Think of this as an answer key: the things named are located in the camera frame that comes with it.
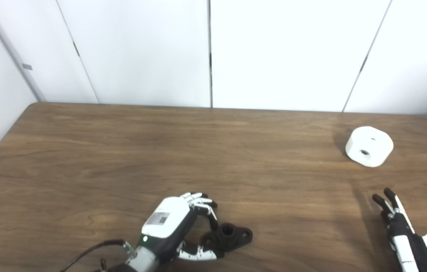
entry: qr code label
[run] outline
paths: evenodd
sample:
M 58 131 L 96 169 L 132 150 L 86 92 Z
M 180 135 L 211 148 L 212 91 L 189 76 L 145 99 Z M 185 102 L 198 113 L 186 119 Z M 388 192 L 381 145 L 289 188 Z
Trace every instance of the qr code label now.
M 166 222 L 166 219 L 170 216 L 169 212 L 155 212 L 152 214 L 146 224 L 156 224 L 159 226 L 163 226 Z

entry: white round object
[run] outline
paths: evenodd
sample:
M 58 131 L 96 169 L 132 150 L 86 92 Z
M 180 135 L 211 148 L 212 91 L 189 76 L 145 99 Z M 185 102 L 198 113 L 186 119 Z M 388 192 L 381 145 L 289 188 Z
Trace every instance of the white round object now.
M 371 126 L 359 127 L 351 133 L 346 154 L 366 167 L 379 167 L 393 150 L 393 141 L 385 132 Z

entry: hole in cylinder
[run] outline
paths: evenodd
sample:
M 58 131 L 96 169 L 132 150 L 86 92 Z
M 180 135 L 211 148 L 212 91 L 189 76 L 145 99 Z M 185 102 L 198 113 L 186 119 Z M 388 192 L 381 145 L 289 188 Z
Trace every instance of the hole in cylinder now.
M 226 224 L 225 226 L 222 227 L 222 233 L 225 236 L 232 236 L 234 234 L 233 226 L 230 224 Z

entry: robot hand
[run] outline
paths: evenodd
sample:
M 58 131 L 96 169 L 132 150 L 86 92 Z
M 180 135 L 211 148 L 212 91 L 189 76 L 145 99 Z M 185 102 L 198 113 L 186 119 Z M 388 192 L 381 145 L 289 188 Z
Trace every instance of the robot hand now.
M 391 205 L 377 194 L 373 200 L 382 208 L 381 217 L 387 225 L 388 240 L 400 268 L 403 272 L 427 272 L 427 234 L 415 233 L 400 199 L 390 188 L 384 193 Z
M 210 228 L 218 228 L 218 221 L 212 208 L 217 203 L 204 193 L 185 193 L 163 199 L 141 230 L 136 253 L 126 265 L 137 272 L 151 272 L 165 262 L 182 258 L 185 260 L 215 260 L 224 252 L 208 249 L 184 241 L 198 215 L 210 221 Z

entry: wood grain surface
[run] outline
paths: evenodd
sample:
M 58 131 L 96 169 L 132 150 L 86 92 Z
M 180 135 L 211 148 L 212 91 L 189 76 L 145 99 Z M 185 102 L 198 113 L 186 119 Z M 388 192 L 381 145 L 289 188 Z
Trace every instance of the wood grain surface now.
M 367 168 L 344 152 L 370 125 L 395 148 Z M 397 271 L 373 193 L 391 187 L 427 232 L 427 116 L 33 104 L 0 142 L 0 272 L 56 272 L 106 239 L 135 244 L 160 201 L 193 191 L 253 242 L 161 271 Z M 208 231 L 200 218 L 188 239 Z M 99 250 L 71 272 L 125 259 Z

